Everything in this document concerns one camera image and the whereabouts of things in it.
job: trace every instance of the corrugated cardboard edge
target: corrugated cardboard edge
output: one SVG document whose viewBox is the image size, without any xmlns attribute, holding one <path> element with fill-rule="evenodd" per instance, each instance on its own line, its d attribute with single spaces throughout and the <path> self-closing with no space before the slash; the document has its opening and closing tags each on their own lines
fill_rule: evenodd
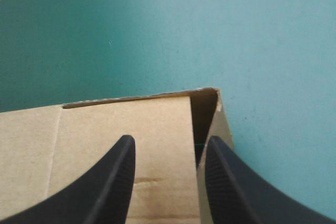
<svg viewBox="0 0 336 224">
<path fill-rule="evenodd" d="M 217 88 L 197 88 L 194 90 L 159 93 L 159 94 L 136 96 L 136 97 L 105 98 L 105 99 L 97 99 L 97 100 L 79 101 L 79 102 L 63 104 L 62 107 L 63 109 L 72 109 L 72 108 L 78 108 L 78 107 L 83 107 L 83 106 L 91 106 L 91 105 L 114 103 L 114 102 L 128 102 L 128 101 L 147 100 L 147 99 L 166 98 L 166 97 L 184 97 L 184 96 L 192 97 L 192 96 L 198 96 L 198 95 L 212 94 L 214 92 L 220 94 L 220 90 Z"/>
<path fill-rule="evenodd" d="M 230 146 L 231 148 L 234 147 L 231 131 L 229 129 L 229 125 L 226 120 L 226 114 L 224 111 L 224 106 L 222 104 L 222 98 L 220 95 L 221 93 L 220 90 L 218 89 L 217 94 L 218 99 L 216 110 L 214 112 L 213 119 L 209 128 L 201 161 L 197 169 L 197 185 L 198 185 L 198 196 L 200 202 L 201 223 L 206 224 L 213 224 L 205 185 L 205 157 L 206 157 L 207 143 L 211 136 L 216 135 L 219 136 L 228 146 Z"/>
</svg>

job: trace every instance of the blue-green wall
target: blue-green wall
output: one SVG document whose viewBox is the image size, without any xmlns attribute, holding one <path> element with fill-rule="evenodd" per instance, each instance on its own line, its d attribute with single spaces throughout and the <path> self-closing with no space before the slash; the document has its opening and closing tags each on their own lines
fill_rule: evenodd
<svg viewBox="0 0 336 224">
<path fill-rule="evenodd" d="M 236 152 L 336 219 L 336 0 L 0 0 L 0 111 L 222 88 Z"/>
</svg>

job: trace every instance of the cardboard box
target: cardboard box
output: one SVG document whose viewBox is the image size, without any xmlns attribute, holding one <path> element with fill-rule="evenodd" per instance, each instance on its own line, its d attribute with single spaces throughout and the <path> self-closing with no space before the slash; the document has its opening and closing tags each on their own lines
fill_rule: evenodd
<svg viewBox="0 0 336 224">
<path fill-rule="evenodd" d="M 212 223 L 194 143 L 232 137 L 214 88 L 0 113 L 0 219 L 73 182 L 123 134 L 135 138 L 129 224 Z"/>
</svg>

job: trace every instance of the black plastic jaw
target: black plastic jaw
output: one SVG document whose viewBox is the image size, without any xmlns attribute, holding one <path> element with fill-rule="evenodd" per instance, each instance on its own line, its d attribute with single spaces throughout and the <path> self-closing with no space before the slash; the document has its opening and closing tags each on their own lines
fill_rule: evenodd
<svg viewBox="0 0 336 224">
<path fill-rule="evenodd" d="M 335 224 L 249 168 L 217 136 L 206 150 L 205 182 L 214 224 Z"/>
<path fill-rule="evenodd" d="M 125 223 L 134 170 L 134 139 L 124 135 L 72 184 L 0 224 Z"/>
</svg>

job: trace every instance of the teal wall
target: teal wall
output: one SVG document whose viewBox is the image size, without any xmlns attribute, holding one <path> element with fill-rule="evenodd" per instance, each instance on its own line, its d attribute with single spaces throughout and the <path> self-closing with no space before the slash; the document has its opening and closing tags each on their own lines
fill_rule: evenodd
<svg viewBox="0 0 336 224">
<path fill-rule="evenodd" d="M 0 0 L 0 111 L 222 88 L 236 152 L 336 219 L 336 0 Z"/>
</svg>

